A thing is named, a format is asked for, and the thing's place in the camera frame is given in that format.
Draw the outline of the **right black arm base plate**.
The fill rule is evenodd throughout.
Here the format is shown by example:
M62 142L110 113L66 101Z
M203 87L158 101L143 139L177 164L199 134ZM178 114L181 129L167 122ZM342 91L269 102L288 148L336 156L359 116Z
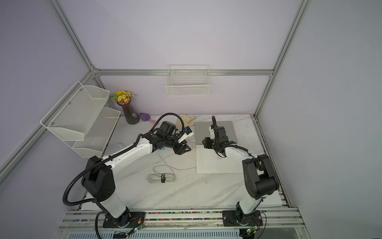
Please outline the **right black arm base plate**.
M222 211L222 218L225 227L263 226L263 219L258 210L250 214L240 214L234 210Z

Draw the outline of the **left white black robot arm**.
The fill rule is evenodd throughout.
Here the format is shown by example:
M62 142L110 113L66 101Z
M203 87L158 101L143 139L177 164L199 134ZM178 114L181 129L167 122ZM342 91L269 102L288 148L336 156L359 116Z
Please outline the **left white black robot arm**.
M191 151L186 139L193 136L192 130L175 136L150 131L139 137L138 142L105 158L92 157L88 161L87 172L82 176L82 186L93 196L95 203L116 220L127 220L129 209L115 191L115 176L139 158L158 149L168 147L177 155Z

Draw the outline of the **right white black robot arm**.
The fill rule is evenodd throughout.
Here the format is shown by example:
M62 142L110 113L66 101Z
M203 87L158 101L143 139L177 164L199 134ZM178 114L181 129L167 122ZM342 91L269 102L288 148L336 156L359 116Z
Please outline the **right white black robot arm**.
M263 222L257 208L266 197L278 191L280 186L270 158L266 154L254 156L234 141L221 142L216 137L206 137L202 144L204 148L214 150L219 157L238 160L242 165L247 195L236 204L235 211L223 212L223 221L230 226L261 226Z

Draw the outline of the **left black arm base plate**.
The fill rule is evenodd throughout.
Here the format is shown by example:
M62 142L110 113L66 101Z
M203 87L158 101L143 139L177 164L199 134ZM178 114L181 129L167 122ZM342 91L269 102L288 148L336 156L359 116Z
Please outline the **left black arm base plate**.
M110 213L106 213L103 228L136 228L143 225L146 212L124 213L119 218L114 218Z

